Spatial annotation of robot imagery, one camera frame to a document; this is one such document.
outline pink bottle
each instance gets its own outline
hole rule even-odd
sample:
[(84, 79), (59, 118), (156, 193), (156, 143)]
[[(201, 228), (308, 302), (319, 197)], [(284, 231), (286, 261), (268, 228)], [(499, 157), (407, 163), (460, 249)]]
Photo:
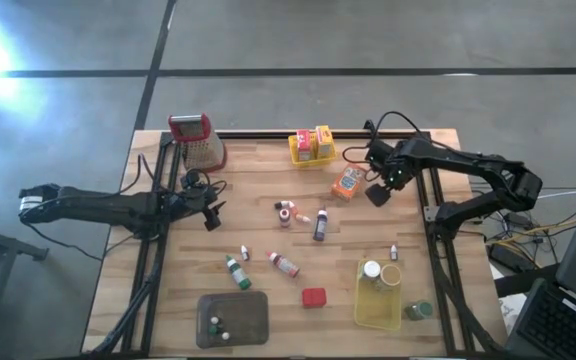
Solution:
[(295, 277), (299, 273), (299, 268), (297, 265), (290, 262), (290, 260), (286, 259), (285, 257), (275, 253), (266, 251), (266, 255), (268, 255), (268, 260), (270, 260), (276, 267), (278, 267), (281, 271), (288, 274), (290, 277)]

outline cheese grater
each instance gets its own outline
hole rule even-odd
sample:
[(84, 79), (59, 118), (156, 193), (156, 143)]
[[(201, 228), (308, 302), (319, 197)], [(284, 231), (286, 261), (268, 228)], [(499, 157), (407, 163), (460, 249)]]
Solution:
[(182, 145), (186, 169), (214, 171), (226, 165), (226, 147), (206, 114), (170, 116), (170, 132)]

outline power strip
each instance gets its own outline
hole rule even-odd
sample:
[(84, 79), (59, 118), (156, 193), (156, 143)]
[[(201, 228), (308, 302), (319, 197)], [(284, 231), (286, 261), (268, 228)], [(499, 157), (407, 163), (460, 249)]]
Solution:
[(516, 273), (531, 271), (537, 268), (530, 260), (501, 245), (491, 245), (488, 247), (488, 258), (495, 260)]

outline concrete floor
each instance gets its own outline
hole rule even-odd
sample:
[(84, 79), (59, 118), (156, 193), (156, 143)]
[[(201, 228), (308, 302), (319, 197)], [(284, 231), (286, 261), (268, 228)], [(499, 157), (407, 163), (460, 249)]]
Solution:
[[(0, 70), (147, 70), (166, 3), (0, 1)], [(291, 67), (576, 67), (576, 0), (178, 1), (162, 69)], [(45, 262), (15, 264), (0, 357), (78, 353), (99, 264), (22, 227), (17, 193), (48, 182), (116, 190), (145, 83), (0, 79), (0, 232), (51, 248)], [(222, 129), (358, 128), (391, 109), (457, 128), (469, 151), (525, 160), (547, 187), (576, 187), (576, 75), (160, 78), (145, 128), (200, 111)], [(533, 215), (550, 223), (575, 210), (576, 196), (557, 197)], [(95, 255), (108, 233), (75, 221), (41, 229)]]

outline green cap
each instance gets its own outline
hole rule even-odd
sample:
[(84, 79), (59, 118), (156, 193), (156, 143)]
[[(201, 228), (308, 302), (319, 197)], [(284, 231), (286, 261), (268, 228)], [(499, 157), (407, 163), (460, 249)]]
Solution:
[(417, 309), (419, 309), (419, 313), (424, 317), (432, 316), (432, 305), (429, 302), (420, 302), (417, 304)]
[(239, 283), (239, 288), (241, 290), (246, 290), (248, 289), (250, 286), (252, 286), (252, 282), (250, 281), (250, 279), (243, 279), (240, 283)]

